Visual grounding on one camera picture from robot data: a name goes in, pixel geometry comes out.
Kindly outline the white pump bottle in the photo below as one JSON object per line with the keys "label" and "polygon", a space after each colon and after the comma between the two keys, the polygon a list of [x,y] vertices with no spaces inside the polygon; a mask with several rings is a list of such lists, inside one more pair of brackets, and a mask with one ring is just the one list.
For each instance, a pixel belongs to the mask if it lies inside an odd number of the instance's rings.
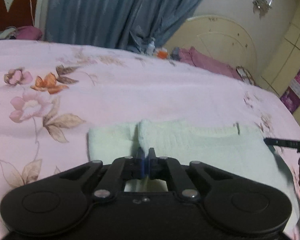
{"label": "white pump bottle", "polygon": [[146,54],[149,56],[152,56],[155,51],[155,38],[151,38],[151,41],[149,42],[147,48],[146,48]]}

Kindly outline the pink floral bedsheet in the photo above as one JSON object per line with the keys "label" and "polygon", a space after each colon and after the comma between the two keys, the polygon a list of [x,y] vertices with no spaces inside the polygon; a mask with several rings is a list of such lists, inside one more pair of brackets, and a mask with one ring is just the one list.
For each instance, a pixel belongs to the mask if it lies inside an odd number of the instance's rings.
{"label": "pink floral bedsheet", "polygon": [[[124,50],[0,40],[0,200],[87,162],[89,128],[142,119],[300,140],[275,94],[233,78]],[[7,232],[0,217],[0,239]]]}

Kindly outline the cream round headboard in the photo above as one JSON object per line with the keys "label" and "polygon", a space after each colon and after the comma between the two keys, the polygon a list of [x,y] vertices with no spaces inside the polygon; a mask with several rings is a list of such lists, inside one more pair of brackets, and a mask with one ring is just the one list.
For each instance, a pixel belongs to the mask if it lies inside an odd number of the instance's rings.
{"label": "cream round headboard", "polygon": [[214,60],[257,74],[257,53],[252,38],[241,25],[226,17],[204,15],[187,19],[164,44],[169,52],[177,47],[194,47]]}

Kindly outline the purple poster left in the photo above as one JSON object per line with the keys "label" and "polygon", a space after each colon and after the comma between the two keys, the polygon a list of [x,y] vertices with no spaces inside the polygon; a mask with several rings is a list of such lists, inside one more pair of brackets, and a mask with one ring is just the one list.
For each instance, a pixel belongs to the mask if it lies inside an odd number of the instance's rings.
{"label": "purple poster left", "polygon": [[296,76],[290,81],[288,88],[285,90],[280,100],[290,113],[294,113],[300,106],[300,69]]}

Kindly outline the orange small container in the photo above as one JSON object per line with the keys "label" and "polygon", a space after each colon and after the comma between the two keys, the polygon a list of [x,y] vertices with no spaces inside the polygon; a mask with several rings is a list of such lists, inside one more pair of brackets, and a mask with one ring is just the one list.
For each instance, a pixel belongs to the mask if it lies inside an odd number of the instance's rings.
{"label": "orange small container", "polygon": [[156,57],[158,57],[160,59],[166,59],[168,57],[168,52],[165,50],[157,50]]}

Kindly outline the purple clothes pile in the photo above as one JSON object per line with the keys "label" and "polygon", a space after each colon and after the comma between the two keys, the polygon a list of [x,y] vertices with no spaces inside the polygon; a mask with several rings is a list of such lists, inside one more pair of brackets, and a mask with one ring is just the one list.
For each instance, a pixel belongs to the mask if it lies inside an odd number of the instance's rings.
{"label": "purple clothes pile", "polygon": [[8,27],[0,31],[0,40],[40,40],[42,31],[34,26]]}

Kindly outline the magenta pillow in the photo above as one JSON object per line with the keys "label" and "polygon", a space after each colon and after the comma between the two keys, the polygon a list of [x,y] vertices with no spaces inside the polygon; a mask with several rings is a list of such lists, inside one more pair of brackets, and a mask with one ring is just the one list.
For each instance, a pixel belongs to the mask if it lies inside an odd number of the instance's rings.
{"label": "magenta pillow", "polygon": [[190,49],[180,48],[178,56],[180,62],[242,81],[242,78],[232,66],[208,57],[197,51],[194,47]]}

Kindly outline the yellow wardrobe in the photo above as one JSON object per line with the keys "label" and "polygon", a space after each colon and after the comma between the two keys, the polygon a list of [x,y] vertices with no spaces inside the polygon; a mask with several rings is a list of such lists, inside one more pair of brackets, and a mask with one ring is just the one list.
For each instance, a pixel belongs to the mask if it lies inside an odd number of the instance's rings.
{"label": "yellow wardrobe", "polygon": [[[261,75],[265,89],[279,98],[300,69],[300,0],[276,53]],[[300,106],[292,113],[300,126]]]}

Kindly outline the silver wall decoration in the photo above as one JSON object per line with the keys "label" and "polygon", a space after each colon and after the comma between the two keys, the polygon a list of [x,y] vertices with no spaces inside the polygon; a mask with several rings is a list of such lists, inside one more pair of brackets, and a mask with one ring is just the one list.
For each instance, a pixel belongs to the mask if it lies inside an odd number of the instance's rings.
{"label": "silver wall decoration", "polygon": [[253,0],[253,13],[259,15],[259,19],[263,18],[272,8],[273,0]]}

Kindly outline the pale green knit garment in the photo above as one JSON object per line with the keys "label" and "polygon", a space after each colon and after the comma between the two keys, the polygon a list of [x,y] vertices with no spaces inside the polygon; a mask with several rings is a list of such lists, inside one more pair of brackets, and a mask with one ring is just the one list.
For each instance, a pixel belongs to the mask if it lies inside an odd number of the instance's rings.
{"label": "pale green knit garment", "polygon": [[293,230],[300,217],[298,199],[290,169],[268,147],[260,130],[235,124],[221,128],[195,127],[183,120],[123,123],[89,130],[88,147],[91,160],[112,163],[116,158],[132,156],[138,148],[150,148],[159,157],[172,157],[187,165],[201,161],[221,170],[275,187],[292,203],[292,215],[285,232]]}

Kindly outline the blue grey curtain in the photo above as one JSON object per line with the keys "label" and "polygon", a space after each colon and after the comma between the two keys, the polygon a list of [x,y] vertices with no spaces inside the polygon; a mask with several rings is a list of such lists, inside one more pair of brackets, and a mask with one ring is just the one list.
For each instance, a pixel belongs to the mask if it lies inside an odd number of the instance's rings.
{"label": "blue grey curtain", "polygon": [[50,42],[145,51],[163,46],[202,0],[49,0]]}

